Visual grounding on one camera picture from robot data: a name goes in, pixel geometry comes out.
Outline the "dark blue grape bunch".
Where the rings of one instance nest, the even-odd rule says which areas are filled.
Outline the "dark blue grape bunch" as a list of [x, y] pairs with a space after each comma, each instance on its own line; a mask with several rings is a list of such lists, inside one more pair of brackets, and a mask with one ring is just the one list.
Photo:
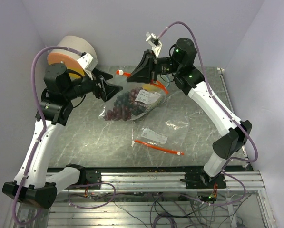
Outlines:
[[136, 103], [136, 92], [125, 92], [119, 95], [114, 101], [113, 112], [124, 116], [138, 116], [146, 111], [140, 103]]

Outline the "clear zip bag orange zipper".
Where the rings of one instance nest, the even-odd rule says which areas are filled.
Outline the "clear zip bag orange zipper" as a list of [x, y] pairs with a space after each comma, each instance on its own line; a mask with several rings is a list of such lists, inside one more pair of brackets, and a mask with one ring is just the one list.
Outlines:
[[160, 75], [153, 84], [128, 83], [130, 73], [116, 71], [114, 83], [122, 90], [103, 104], [99, 118], [105, 121], [133, 121], [156, 108], [169, 94], [171, 75]]

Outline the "red grape bunch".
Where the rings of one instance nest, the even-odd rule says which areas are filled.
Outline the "red grape bunch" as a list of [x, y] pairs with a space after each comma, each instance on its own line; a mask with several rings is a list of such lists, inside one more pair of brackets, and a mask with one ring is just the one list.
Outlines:
[[105, 110], [103, 119], [106, 121], [128, 121], [145, 113], [146, 107], [135, 101], [142, 89], [142, 87], [136, 87], [118, 95], [112, 102], [113, 106]]

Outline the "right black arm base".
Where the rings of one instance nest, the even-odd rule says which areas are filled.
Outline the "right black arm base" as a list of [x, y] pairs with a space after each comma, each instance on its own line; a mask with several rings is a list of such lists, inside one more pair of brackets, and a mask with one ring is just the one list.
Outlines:
[[225, 176], [223, 174], [220, 173], [215, 177], [209, 177], [203, 170], [186, 172], [180, 181], [185, 183], [187, 189], [226, 188]]

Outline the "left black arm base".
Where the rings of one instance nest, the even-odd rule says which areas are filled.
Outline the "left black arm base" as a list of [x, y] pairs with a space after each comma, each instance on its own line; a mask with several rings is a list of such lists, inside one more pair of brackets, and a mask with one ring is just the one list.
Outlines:
[[83, 185], [96, 184], [89, 186], [89, 189], [100, 189], [99, 183], [101, 183], [101, 174], [92, 168], [86, 168], [76, 164], [68, 164], [66, 167], [75, 168], [79, 170], [78, 182], [70, 185], [70, 187], [79, 186], [82, 188]]

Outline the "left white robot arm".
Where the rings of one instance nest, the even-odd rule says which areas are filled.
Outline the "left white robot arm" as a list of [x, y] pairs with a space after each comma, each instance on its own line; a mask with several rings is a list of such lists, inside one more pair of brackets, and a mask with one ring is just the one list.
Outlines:
[[78, 73], [78, 78], [72, 80], [69, 75], [75, 73], [62, 63], [51, 64], [45, 71], [46, 88], [40, 102], [44, 116], [36, 114], [34, 135], [24, 163], [14, 181], [4, 183], [2, 188], [15, 202], [49, 209], [64, 189], [71, 185], [81, 189], [86, 185], [86, 169], [80, 165], [68, 164], [62, 171], [47, 176], [52, 146], [74, 108], [72, 100], [93, 93], [106, 102], [122, 87], [108, 83], [113, 75], [96, 68], [91, 76]]

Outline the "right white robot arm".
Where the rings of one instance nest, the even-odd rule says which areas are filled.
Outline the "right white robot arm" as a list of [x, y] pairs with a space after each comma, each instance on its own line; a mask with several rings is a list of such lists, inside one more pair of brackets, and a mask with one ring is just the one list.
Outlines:
[[205, 74], [194, 66], [197, 50], [191, 39], [178, 39], [171, 47], [173, 52], [169, 57], [158, 56], [162, 43], [154, 34], [150, 34], [146, 41], [151, 49], [144, 51], [140, 63], [127, 78], [127, 82], [153, 84], [158, 75], [172, 74], [176, 86], [211, 119], [221, 138], [213, 143], [214, 151], [203, 167], [204, 173], [199, 176], [200, 184], [210, 188], [227, 160], [245, 145], [252, 124], [248, 120], [241, 121], [233, 114], [206, 83]]

